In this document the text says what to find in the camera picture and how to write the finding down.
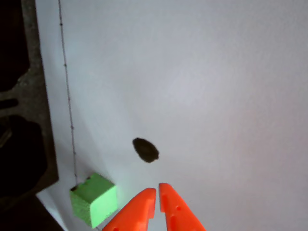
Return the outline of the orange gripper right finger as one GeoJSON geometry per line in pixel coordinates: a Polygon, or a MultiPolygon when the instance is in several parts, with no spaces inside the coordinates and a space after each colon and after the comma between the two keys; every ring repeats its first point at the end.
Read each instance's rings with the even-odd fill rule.
{"type": "Polygon", "coordinates": [[[168,231],[206,231],[177,191],[168,183],[159,183],[160,210],[165,213],[168,231]]]}

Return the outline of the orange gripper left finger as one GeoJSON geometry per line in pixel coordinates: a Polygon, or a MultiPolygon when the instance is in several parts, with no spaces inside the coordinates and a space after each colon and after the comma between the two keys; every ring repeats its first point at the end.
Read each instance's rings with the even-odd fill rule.
{"type": "Polygon", "coordinates": [[[147,231],[154,217],[156,189],[146,188],[133,197],[102,231],[147,231]]]}

